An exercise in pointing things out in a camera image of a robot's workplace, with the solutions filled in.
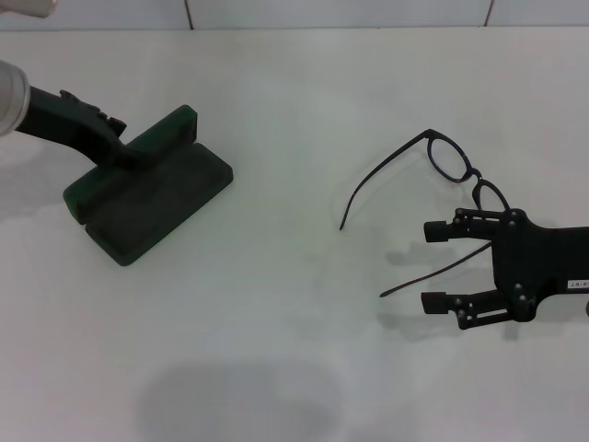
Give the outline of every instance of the white surface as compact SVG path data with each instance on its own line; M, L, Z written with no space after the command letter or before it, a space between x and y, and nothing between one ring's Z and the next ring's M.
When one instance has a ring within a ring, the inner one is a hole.
M182 103L232 186L128 268L68 214L91 165L0 140L0 439L586 440L588 296L461 332L419 293L493 288L491 256L422 223L472 206L414 148L427 127L544 226L589 222L589 29L6 34L31 84L129 123Z
M589 25L589 2L586 0L495 0L489 25Z
M59 0L48 18L0 14L0 30L188 28L184 0Z
M189 0L196 29L482 26L491 0Z

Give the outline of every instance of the small white label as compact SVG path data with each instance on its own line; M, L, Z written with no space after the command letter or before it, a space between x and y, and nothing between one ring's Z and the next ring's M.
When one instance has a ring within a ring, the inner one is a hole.
M569 281L567 288L570 290L578 290L580 288L589 288L589 279L575 279Z

